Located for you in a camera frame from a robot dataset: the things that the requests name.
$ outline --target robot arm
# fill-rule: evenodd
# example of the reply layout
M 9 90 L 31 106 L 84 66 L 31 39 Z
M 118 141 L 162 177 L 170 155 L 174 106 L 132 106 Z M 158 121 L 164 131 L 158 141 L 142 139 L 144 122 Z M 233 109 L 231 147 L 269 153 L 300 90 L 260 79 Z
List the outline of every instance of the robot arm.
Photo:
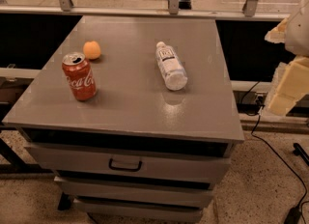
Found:
M 309 0 L 301 0 L 290 14 L 285 30 L 285 47 L 295 55 L 309 57 Z

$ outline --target red soda can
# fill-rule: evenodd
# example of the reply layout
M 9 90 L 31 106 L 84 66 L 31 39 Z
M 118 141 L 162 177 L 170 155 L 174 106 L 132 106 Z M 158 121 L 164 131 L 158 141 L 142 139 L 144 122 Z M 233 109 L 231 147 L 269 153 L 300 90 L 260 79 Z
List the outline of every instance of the red soda can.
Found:
M 96 94 L 97 88 L 91 66 L 83 53 L 67 54 L 62 61 L 62 69 L 77 100 L 87 100 Z

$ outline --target black cable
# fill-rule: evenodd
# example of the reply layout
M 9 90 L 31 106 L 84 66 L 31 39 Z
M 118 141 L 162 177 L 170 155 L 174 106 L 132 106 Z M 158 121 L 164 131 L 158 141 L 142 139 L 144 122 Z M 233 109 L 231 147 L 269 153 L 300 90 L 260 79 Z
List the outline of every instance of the black cable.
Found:
M 89 214 L 89 213 L 87 212 L 87 215 L 88 215 L 88 217 L 89 217 L 95 224 L 98 224 L 97 221 L 95 220 L 95 218 L 94 218 L 91 214 Z
M 305 217 L 303 216 L 302 207 L 303 207 L 305 204 L 308 204 L 308 203 L 309 203 L 309 201 L 305 201 L 305 202 L 303 202 L 303 203 L 301 204 L 301 206 L 300 206 L 301 217 L 302 217 L 302 220 L 303 220 L 304 224 L 307 224 L 307 222 L 306 222 Z
M 303 179 L 296 173 L 296 171 L 280 156 L 280 154 L 275 150 L 275 149 L 273 149 L 272 147 L 271 147 L 271 145 L 265 140 L 265 139 L 263 139 L 262 137 L 259 137 L 259 136 L 257 136 L 257 135 L 255 135 L 254 134 L 254 131 L 256 130 L 256 128 L 258 127 L 258 125 L 259 125 L 259 123 L 260 123 L 260 120 L 261 120 L 261 112 L 262 112 L 262 110 L 263 110 L 263 106 L 260 108 L 260 111 L 258 112 L 258 114 L 259 114 L 259 118 L 258 118 L 258 121 L 257 121 L 257 123 L 255 124 L 255 126 L 253 127 L 253 129 L 252 129 L 252 131 L 251 131 L 251 135 L 253 136 L 253 137 L 255 137 L 255 138 L 258 138 L 258 139 L 260 139 L 261 141 L 263 141 L 266 145 L 268 145 L 269 147 L 270 147 L 270 149 L 281 159 L 281 161 L 297 176 L 297 178 L 301 181 L 301 183 L 302 183 L 302 185 L 303 185 L 303 187 L 304 187 L 304 189 L 305 189 L 305 193 L 303 194 L 303 196 L 301 197 L 301 199 L 299 200 L 299 202 L 298 202 L 298 204 L 296 205 L 296 208 L 299 210 L 300 209 L 300 211 L 301 211 L 301 216 L 302 216 L 302 218 L 304 219 L 304 217 L 303 217 L 303 214 L 302 214 L 302 206 L 303 206 L 303 204 L 304 203 L 308 203 L 309 201 L 306 201 L 306 202 L 303 202 L 302 204 L 301 204 L 301 202 L 303 201 L 303 199 L 306 197 L 306 195 L 307 195 L 307 193 L 308 193 L 308 189 L 307 189 L 307 187 L 306 187 L 306 184 L 305 184 L 305 182 L 303 181 Z
M 242 96 L 241 100 L 240 100 L 240 104 L 242 104 L 244 98 L 254 89 L 255 86 L 257 86 L 261 81 L 258 81 L 257 83 L 255 83 L 247 92 L 244 93 L 244 95 Z M 246 115 L 248 116 L 257 116 L 258 113 L 247 113 L 244 112 Z

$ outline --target concrete floor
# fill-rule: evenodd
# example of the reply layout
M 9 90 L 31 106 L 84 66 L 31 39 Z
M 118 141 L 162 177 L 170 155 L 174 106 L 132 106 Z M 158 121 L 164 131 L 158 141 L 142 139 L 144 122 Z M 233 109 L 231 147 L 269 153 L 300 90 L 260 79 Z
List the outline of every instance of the concrete floor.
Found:
M 199 224 L 274 224 L 283 223 L 304 188 L 299 179 L 262 141 L 245 131 L 245 142 L 232 155 L 232 166 L 214 189 L 211 204 L 204 209 Z M 256 132 L 295 169 L 309 187 L 309 168 L 293 154 L 297 142 L 309 152 L 309 137 L 302 134 Z M 17 131 L 2 131 L 6 141 L 26 162 L 33 163 L 25 152 L 25 141 Z M 7 163 L 1 158 L 0 163 Z M 0 223 L 94 223 L 89 216 L 72 207 L 57 210 L 61 190 L 51 175 L 0 175 Z M 304 206 L 309 222 L 309 205 Z M 97 223 L 176 224 L 176 222 L 93 214 Z

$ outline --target metal cabinet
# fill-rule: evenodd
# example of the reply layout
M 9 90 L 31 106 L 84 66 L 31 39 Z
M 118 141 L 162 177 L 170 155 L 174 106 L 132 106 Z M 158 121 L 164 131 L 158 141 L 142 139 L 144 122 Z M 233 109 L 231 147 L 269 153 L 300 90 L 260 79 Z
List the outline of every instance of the metal cabinet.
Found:
M 102 55 L 91 64 L 98 93 L 81 102 L 61 64 L 87 40 Z M 166 89 L 159 41 L 177 49 L 185 89 Z M 189 222 L 243 141 L 215 21 L 198 18 L 82 17 L 3 122 L 79 209 Z

